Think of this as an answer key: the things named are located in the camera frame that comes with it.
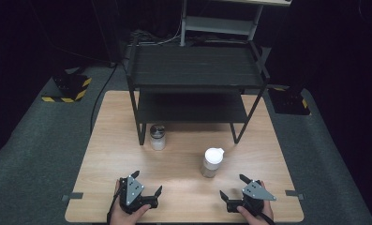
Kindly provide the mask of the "person's left hand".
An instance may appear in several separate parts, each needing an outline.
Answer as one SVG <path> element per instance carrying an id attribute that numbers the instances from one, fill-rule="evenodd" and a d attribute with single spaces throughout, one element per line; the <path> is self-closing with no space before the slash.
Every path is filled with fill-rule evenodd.
<path id="1" fill-rule="evenodd" d="M 136 225 L 141 217 L 151 208 L 150 204 L 142 206 L 138 211 L 128 214 L 119 205 L 120 198 L 117 197 L 112 205 L 109 225 Z"/>

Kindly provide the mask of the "grey metal stand frame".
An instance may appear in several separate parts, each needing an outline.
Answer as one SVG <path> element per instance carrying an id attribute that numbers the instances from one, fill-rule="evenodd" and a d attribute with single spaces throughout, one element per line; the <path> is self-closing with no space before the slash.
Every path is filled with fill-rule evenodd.
<path id="1" fill-rule="evenodd" d="M 220 34 L 232 34 L 247 36 L 248 40 L 252 40 L 255 36 L 257 27 L 260 21 L 264 6 L 274 7 L 289 7 L 291 0 L 214 0 L 221 2 L 235 2 L 242 4 L 256 5 L 256 14 L 252 21 L 239 21 L 230 19 L 218 19 L 201 16 L 188 16 L 186 13 L 187 0 L 182 0 L 182 13 L 181 13 L 181 35 L 180 45 L 186 45 L 186 32 L 208 32 Z"/>

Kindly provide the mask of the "yellow-black striped stand base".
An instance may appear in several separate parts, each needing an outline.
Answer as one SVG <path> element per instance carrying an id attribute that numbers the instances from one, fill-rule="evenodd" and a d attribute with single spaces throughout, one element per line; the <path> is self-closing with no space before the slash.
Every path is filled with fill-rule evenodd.
<path id="1" fill-rule="evenodd" d="M 91 78 L 81 74 L 52 77 L 43 88 L 41 99 L 45 102 L 64 103 L 81 101 L 91 81 Z"/>
<path id="2" fill-rule="evenodd" d="M 310 110 L 300 88 L 272 87 L 268 89 L 268 94 L 276 113 L 310 115 Z"/>

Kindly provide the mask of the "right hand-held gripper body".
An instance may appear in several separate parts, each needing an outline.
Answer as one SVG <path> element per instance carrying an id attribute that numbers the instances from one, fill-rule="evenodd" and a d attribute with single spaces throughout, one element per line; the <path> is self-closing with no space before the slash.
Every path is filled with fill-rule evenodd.
<path id="1" fill-rule="evenodd" d="M 226 198 L 226 208 L 229 213 L 238 213 L 237 207 L 243 206 L 253 216 L 262 213 L 265 201 L 275 201 L 276 196 L 271 194 L 262 185 L 260 180 L 251 180 L 242 189 L 243 197 L 240 200 Z"/>

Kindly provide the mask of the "black two-tier shelf rack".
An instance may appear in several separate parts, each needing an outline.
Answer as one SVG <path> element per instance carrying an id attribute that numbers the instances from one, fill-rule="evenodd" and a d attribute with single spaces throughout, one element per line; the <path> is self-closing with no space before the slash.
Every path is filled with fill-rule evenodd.
<path id="1" fill-rule="evenodd" d="M 139 144 L 146 126 L 224 123 L 238 143 L 270 75 L 256 45 L 173 47 L 133 44 L 127 88 Z"/>

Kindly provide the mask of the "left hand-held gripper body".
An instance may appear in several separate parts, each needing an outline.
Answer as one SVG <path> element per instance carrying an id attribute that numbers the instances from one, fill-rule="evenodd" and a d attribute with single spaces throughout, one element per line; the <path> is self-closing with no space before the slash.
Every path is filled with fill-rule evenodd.
<path id="1" fill-rule="evenodd" d="M 119 205 L 128 214 L 138 211 L 142 206 L 150 204 L 152 208 L 158 207 L 158 198 L 153 196 L 142 196 L 144 185 L 130 175 L 120 179 L 118 194 Z"/>

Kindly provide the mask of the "person's right hand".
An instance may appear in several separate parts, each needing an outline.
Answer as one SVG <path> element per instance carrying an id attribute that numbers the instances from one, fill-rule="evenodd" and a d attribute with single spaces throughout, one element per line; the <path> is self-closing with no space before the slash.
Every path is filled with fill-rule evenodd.
<path id="1" fill-rule="evenodd" d="M 249 225 L 271 225 L 264 217 L 262 216 L 253 216 L 250 214 L 243 206 L 237 207 L 238 212 L 244 217 Z M 274 219 L 274 212 L 271 207 L 270 201 L 264 201 L 264 206 L 261 211 L 269 219 Z"/>

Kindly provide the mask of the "glass jar with metal lid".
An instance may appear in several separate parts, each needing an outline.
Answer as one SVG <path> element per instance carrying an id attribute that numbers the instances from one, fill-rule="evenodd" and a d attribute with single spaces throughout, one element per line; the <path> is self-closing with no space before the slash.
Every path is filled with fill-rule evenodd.
<path id="1" fill-rule="evenodd" d="M 165 127 L 152 125 L 150 127 L 150 143 L 154 150 L 163 150 L 166 146 Z"/>

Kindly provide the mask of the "grey tape strip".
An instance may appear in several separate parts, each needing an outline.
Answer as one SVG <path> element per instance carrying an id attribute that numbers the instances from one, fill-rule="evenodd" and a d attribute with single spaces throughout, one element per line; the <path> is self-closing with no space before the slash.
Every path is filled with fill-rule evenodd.
<path id="1" fill-rule="evenodd" d="M 82 192 L 72 192 L 67 195 L 62 196 L 62 202 L 67 202 L 72 199 L 82 199 L 83 193 Z"/>
<path id="2" fill-rule="evenodd" d="M 297 197 L 298 200 L 304 200 L 305 195 L 303 193 L 299 193 L 296 190 L 285 190 L 286 196 L 291 196 L 291 197 Z"/>

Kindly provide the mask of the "jar with white lid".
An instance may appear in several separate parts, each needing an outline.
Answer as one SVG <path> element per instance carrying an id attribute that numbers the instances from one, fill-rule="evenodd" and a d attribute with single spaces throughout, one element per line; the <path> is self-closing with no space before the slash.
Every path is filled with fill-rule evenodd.
<path id="1" fill-rule="evenodd" d="M 209 148 L 204 153 L 204 158 L 201 165 L 201 174 L 207 178 L 213 178 L 216 171 L 220 167 L 224 157 L 222 148 Z"/>

